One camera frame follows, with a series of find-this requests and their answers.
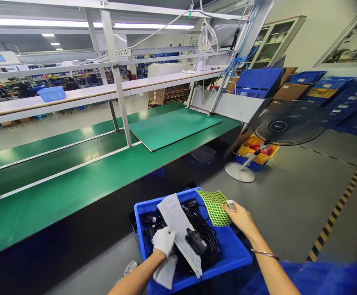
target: fan base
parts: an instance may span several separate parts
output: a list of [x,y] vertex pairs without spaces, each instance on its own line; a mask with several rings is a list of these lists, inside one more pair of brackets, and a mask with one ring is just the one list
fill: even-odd
[[241,164],[236,162],[230,162],[225,165],[225,171],[230,176],[233,177],[235,180],[241,182],[254,182],[255,181],[255,174],[250,170],[248,167],[245,167],[243,171],[239,171],[241,168]]

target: glass cabinet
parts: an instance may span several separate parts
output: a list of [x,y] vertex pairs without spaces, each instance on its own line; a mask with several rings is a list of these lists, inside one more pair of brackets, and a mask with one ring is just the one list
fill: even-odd
[[297,16],[265,24],[253,44],[252,50],[256,51],[248,60],[249,68],[265,68],[277,62],[305,18],[306,16]]

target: bracelet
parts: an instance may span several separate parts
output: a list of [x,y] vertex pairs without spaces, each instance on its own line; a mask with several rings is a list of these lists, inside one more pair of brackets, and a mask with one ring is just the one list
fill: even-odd
[[268,257],[273,257],[273,258],[275,258],[275,259],[277,259],[277,260],[280,259],[277,255],[275,255],[275,254],[273,254],[273,253],[267,253],[267,252],[259,251],[259,250],[255,250],[255,249],[251,249],[251,251],[252,251],[252,252],[255,252],[255,253],[258,253],[258,254],[266,255],[266,256],[268,256]]

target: forearm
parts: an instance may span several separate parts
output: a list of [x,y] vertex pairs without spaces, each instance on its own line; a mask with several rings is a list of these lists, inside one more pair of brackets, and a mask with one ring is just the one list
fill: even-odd
[[[260,234],[256,238],[249,240],[253,249],[273,253]],[[277,259],[260,253],[256,253],[255,255],[270,295],[300,295],[300,292]]]
[[116,284],[108,295],[142,294],[152,275],[166,258],[162,251],[156,249],[146,261]]

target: green anti-static mat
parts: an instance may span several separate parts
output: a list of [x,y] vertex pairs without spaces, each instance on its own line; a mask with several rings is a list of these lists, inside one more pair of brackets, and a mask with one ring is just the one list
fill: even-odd
[[129,124],[129,128],[153,152],[220,122],[222,120],[182,108]]
[[221,207],[221,204],[227,205],[227,199],[220,191],[214,193],[206,191],[196,191],[206,204],[208,215],[214,226],[223,227],[232,223],[229,215]]

